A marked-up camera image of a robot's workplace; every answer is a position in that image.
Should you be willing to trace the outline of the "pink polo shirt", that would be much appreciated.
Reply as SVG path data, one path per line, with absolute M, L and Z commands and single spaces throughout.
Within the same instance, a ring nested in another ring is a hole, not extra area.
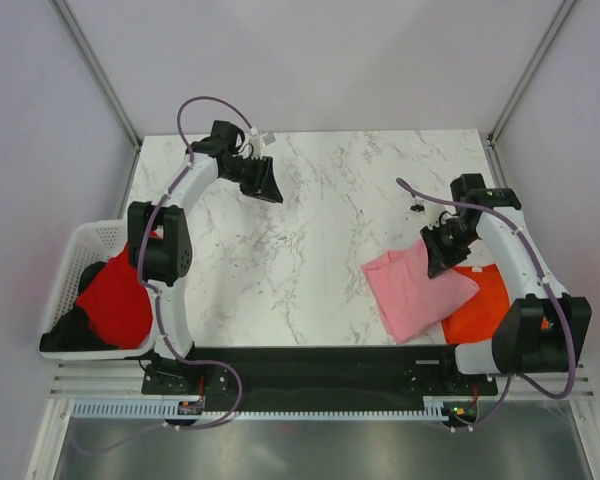
M 362 267 L 390 337 L 404 344 L 449 317 L 478 292 L 478 284 L 453 270 L 431 279 L 423 240 L 389 250 Z

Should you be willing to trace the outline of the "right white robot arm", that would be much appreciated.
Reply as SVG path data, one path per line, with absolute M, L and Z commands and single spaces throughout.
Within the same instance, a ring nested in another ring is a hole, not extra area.
M 474 374 L 572 373 L 578 363 L 591 306 L 572 296 L 549 271 L 527 233 L 521 202 L 510 188 L 489 188 L 477 173 L 452 181 L 451 219 L 421 231 L 430 278 L 466 260 L 477 240 L 488 248 L 504 282 L 509 307 L 495 333 L 463 342 L 455 359 L 438 368 L 447 392 L 463 392 Z

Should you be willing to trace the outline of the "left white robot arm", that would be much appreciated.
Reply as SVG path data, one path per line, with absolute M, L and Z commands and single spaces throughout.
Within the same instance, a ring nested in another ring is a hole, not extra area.
M 184 278 L 194 259 L 187 216 L 219 179 L 237 184 L 246 197 L 281 204 L 273 158 L 265 153 L 273 142 L 270 133 L 254 127 L 245 132 L 216 120 L 207 137 L 185 144 L 183 162 L 157 202 L 134 201 L 128 207 L 129 260 L 152 300 L 154 351 L 174 359 L 165 370 L 165 382 L 178 393 L 191 392 L 200 378 L 198 367 L 186 358 L 194 348 L 184 301 Z

